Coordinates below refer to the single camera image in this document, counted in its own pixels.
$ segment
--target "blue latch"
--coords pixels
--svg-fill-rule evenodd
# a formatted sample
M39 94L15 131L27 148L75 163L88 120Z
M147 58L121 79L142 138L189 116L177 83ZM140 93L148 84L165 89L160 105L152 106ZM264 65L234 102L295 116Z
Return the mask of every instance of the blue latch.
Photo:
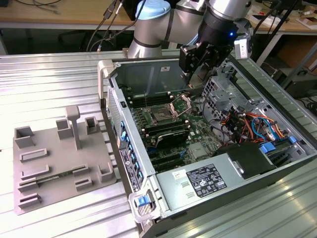
M124 131L121 135L121 140L125 140L126 136L127 136L127 132Z
M143 182L143 174L141 171L138 172L138 177L139 177L140 182L142 183Z
M296 140L296 138L295 138L294 136L291 135L291 136L289 137L289 141L290 141L292 144L294 144L294 143L296 143L297 140Z
M261 150L264 153L270 152L270 151L275 150L275 149L276 149L276 147L271 142L267 142L265 144L262 144L262 146L261 146Z
M134 169L135 169L135 171L138 171L140 169L140 166L139 166L138 162L135 163Z
M139 197L137 200L137 206L142 207L151 203L150 198L148 196Z
M134 164L137 160L134 153L131 154L131 158L132 158L132 163Z

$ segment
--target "metal slotted surface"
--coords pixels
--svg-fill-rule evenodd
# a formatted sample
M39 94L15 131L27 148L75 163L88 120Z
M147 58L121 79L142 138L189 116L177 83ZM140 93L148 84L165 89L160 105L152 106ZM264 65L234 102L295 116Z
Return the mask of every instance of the metal slotted surface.
M95 116L112 151L98 104L97 63L122 57L114 52L0 59L1 237L138 237L113 155L117 183L20 216L13 211L14 128L56 127L65 106L78 105L82 115L78 121Z
M300 105L289 96L275 81L258 67L252 60L241 60L241 65L310 133L317 139L317 121L311 113L300 110ZM239 86L252 99L259 98L257 91L239 74L237 74Z
M98 106L97 62L122 57L114 53L5 56L0 59L0 236L1 237L137 237L122 182L86 193L34 212L13 212L13 128L56 127L64 107L79 105L84 116L96 116L109 141ZM261 70L246 64L251 74ZM279 95L265 76L257 77L299 121L310 120ZM252 97L258 93L245 79L239 85ZM317 161L276 184L205 214L168 233L166 237L317 237Z

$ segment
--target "warning label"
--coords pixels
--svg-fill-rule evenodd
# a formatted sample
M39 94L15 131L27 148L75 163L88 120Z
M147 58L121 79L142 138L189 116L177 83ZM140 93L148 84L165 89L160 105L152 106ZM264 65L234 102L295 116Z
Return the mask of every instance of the warning label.
M186 174L199 197L205 197L227 187L213 164L189 171Z

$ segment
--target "wooden desk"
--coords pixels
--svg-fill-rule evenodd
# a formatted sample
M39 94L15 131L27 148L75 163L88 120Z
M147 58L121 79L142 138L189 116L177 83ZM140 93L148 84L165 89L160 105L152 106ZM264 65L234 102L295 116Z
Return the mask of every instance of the wooden desk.
M260 5L262 7L262 11L264 13L267 13L269 11L269 9L266 6L264 6L263 4L260 4L260 3L254 3L254 4ZM268 44L266 49L263 51L263 53L261 54L261 56L257 60L258 65L261 65L265 61L265 59L267 58L269 53L273 50L273 48L275 47L275 45L277 44L277 42L280 40L280 38L283 35L310 35L310 36L317 35L317 30L311 30L308 27L301 24L300 22L298 22L296 19L298 19L299 17L300 16L298 13L296 13L296 12L291 13L291 15L288 17L289 21L284 22L284 24L281 26L279 31L276 33L276 35L273 37L271 42ZM251 22L253 28L255 28L257 26L257 23L254 23L252 21L250 21L250 22ZM259 27L257 34L267 34L269 29L270 29L270 26L266 26L266 25L262 24Z
M0 29L24 28L24 29L69 29L69 30L94 30L101 20L112 0L62 0L55 3L55 9L60 14L40 9L36 6L28 6L15 0L10 0L8 7L0 7ZM108 28L114 14L106 20L101 30ZM131 24L129 16L123 9L113 22L110 30L122 30ZM0 55L5 55L6 49L0 36Z
M279 29L279 32L284 32L284 34L291 34L291 32L302 32L302 33L312 33L312 34L317 34L317 30L311 30L308 27L304 26L303 24L301 24L300 22L298 22L296 19L298 19L299 17L296 16L290 16L289 17L289 21L285 22L281 28ZM251 25L253 26L253 28L255 28L257 26L256 23L251 22ZM268 32L268 30L270 29L270 26L264 25L262 24L259 29L258 29L258 33L259 34L266 34Z

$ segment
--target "pcie slot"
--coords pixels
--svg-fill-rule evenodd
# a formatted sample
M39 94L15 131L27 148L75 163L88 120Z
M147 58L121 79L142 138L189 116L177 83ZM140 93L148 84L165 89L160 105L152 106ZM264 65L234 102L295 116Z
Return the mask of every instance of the pcie slot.
M179 157L180 157L180 155L176 154L176 155L171 155L171 156L159 158L157 160L152 160L151 162L152 162L152 165L157 165L157 164L160 164L160 163L163 163L163 162L167 162L167 161L170 161L170 160L178 159Z
M178 159L170 160L166 163L153 165L153 167L156 171L162 171L162 170L173 168L177 165L182 165L183 163L184 163L183 159L178 158Z

